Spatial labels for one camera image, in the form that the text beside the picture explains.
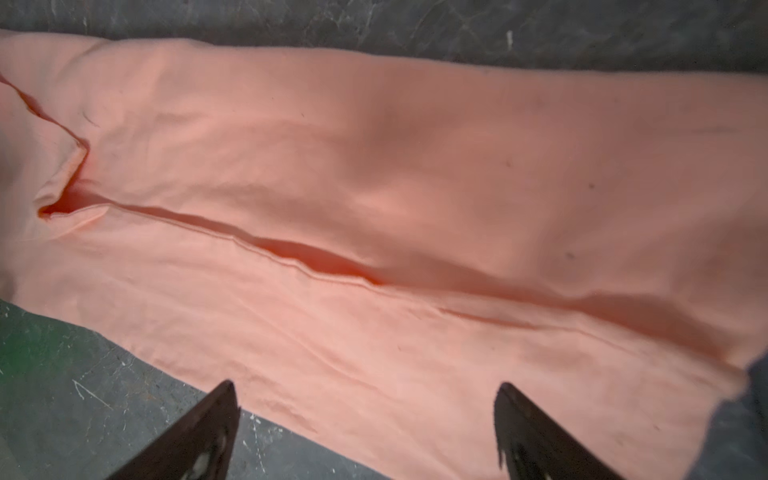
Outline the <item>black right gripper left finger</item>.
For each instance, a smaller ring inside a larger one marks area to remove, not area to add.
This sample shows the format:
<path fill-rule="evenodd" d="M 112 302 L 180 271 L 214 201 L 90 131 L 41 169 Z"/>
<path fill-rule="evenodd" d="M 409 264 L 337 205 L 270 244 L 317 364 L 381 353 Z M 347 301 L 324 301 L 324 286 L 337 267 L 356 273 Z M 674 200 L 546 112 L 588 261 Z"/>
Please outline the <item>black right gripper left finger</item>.
<path fill-rule="evenodd" d="M 235 385 L 225 380 L 109 480 L 225 479 L 239 420 Z"/>

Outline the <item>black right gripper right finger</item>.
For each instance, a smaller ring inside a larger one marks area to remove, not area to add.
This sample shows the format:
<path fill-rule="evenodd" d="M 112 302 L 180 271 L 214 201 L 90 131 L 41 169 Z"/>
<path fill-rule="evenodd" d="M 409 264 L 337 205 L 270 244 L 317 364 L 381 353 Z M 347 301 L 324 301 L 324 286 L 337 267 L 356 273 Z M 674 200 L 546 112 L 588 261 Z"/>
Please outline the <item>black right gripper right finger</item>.
<path fill-rule="evenodd" d="M 493 414 L 498 463 L 511 479 L 622 478 L 509 382 Z"/>

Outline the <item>pink graphic t-shirt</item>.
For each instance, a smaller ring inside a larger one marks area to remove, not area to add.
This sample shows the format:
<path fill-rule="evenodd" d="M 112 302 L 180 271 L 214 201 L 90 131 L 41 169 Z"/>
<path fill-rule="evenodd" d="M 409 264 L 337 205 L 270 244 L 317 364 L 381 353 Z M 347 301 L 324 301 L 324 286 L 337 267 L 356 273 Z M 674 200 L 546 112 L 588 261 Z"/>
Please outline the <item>pink graphic t-shirt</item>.
<path fill-rule="evenodd" d="M 511 382 L 680 479 L 767 348 L 767 80 L 1 35 L 1 295 L 396 479 Z"/>

